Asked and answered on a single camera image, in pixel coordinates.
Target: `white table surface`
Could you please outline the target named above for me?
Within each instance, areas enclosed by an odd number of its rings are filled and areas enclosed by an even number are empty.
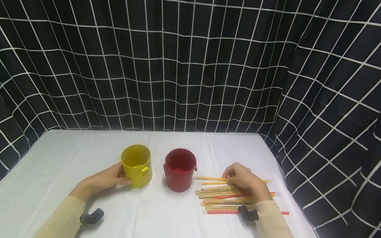
[[[83,226],[78,237],[258,237],[238,215],[205,215],[194,191],[176,193],[164,181],[166,154],[186,148],[197,158],[194,176],[219,177],[227,166],[240,162],[262,179],[273,179],[270,191],[295,238],[316,237],[287,191],[282,174],[263,139],[250,133],[183,133],[51,130],[36,142],[13,170],[0,181],[0,237],[31,237],[62,199],[83,178],[120,161],[126,147],[146,145],[151,151],[153,178],[141,189],[116,187],[89,204],[105,212],[96,225]]]

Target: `black fabric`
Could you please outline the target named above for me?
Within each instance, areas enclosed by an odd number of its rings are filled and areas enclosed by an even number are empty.
[[[50,129],[259,133],[321,238],[381,237],[379,8],[1,0],[0,177]]]

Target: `pile of straws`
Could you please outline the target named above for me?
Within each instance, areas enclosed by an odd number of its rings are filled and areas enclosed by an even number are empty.
[[[225,185],[220,187],[202,188],[196,190],[196,195],[203,199],[202,206],[207,214],[238,214],[238,208],[245,205],[249,211],[255,210],[255,200],[249,190],[227,185],[226,179],[213,177],[196,177],[195,179],[217,180],[219,182],[203,182],[201,185]]]

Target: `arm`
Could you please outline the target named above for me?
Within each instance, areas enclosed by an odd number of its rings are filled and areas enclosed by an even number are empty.
[[[293,238],[279,207],[273,201],[267,185],[250,169],[239,163],[229,166],[224,174],[228,184],[250,189],[256,201],[259,219],[255,222],[261,238]]]
[[[82,223],[79,217],[93,194],[115,186],[128,185],[123,167],[118,163],[82,180],[67,196],[33,238],[74,238]]]

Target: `cup rim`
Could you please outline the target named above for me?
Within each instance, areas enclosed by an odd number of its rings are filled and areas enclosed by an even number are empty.
[[[123,162],[123,156],[127,153],[128,150],[131,149],[131,147],[135,147],[135,146],[143,147],[144,149],[147,149],[147,151],[148,151],[148,153],[149,153],[149,157],[148,157],[147,162],[146,162],[145,164],[139,166],[139,167],[135,167],[135,166],[134,166],[134,167],[131,167],[131,166],[126,165],[126,164]],[[120,161],[121,161],[122,165],[123,165],[123,166],[126,166],[126,167],[129,167],[129,168],[131,168],[131,169],[137,169],[137,168],[144,167],[144,166],[146,166],[146,165],[149,163],[150,160],[151,160],[151,151],[149,150],[149,148],[148,148],[147,146],[145,146],[145,145],[140,145],[140,144],[130,145],[129,147],[127,147],[127,148],[125,148],[125,149],[123,150],[122,155],[120,156]]]
[[[192,158],[194,159],[194,167],[191,169],[191,170],[188,170],[186,172],[177,172],[177,171],[174,171],[172,168],[170,168],[167,164],[167,158],[168,158],[168,155],[172,152],[175,152],[175,151],[178,151],[178,150],[182,150],[182,151],[186,151],[186,152],[189,152],[192,156]],[[185,176],[185,175],[188,175],[190,173],[193,173],[195,167],[197,166],[197,159],[196,159],[196,156],[188,149],[185,149],[185,148],[176,148],[176,149],[173,149],[171,151],[168,152],[168,154],[165,156],[165,159],[164,159],[164,164],[165,166],[171,171],[172,174],[175,174],[175,175],[178,175],[178,176]]]

